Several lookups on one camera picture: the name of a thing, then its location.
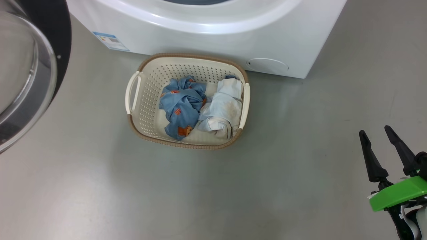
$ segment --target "white washing machine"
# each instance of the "white washing machine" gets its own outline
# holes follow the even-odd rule
[[[305,78],[346,0],[67,0],[107,47],[205,53]]]

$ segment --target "basket handle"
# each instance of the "basket handle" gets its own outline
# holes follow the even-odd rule
[[[126,99],[125,99],[125,107],[126,107],[126,112],[128,114],[132,114],[132,112],[135,110],[136,107],[136,101],[138,99],[138,93],[139,93],[139,88],[141,87],[141,76],[139,75],[140,71],[136,71],[136,73],[134,73],[134,75],[132,75],[131,79],[129,80],[128,83],[128,87],[126,88]],[[130,97],[131,97],[131,89],[132,86],[135,83],[135,80],[138,79],[138,83],[136,86],[136,91],[135,91],[135,97],[134,97],[134,101],[132,104],[132,108],[130,108]]]
[[[242,117],[240,119],[239,128],[243,129],[246,123],[246,118],[248,118],[248,112],[249,112],[249,103],[251,101],[251,86],[249,83],[245,83],[243,85],[245,88],[243,92],[243,106],[242,106]]]

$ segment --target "clothes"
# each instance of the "clothes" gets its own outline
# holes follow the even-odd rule
[[[194,81],[188,75],[179,81],[171,79],[160,96],[159,109],[164,109],[169,124],[164,128],[166,134],[182,140],[190,134],[197,124],[199,111],[206,103],[206,85]]]
[[[240,124],[243,85],[234,76],[232,77],[218,83],[212,102],[207,103],[200,111],[201,123],[198,129],[212,132],[217,138],[232,138]]]

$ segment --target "beige laundry basket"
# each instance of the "beige laundry basket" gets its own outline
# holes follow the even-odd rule
[[[164,128],[169,124],[164,110],[158,109],[162,90],[171,78],[194,76],[206,83],[208,97],[216,92],[218,81],[226,75],[235,75],[243,84],[243,107],[237,134],[229,139],[218,139],[213,134],[194,130],[181,141],[169,137]],[[136,88],[131,103],[131,91]],[[161,53],[145,60],[129,80],[126,89],[126,111],[129,124],[141,138],[170,146],[194,149],[221,149],[230,146],[242,134],[248,116],[250,86],[246,72],[232,61],[193,54]]]

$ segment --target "orange cartoon print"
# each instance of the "orange cartoon print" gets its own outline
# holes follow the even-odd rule
[[[187,126],[186,128],[182,128],[178,126],[178,136],[188,136],[190,132],[193,130],[191,126]]]

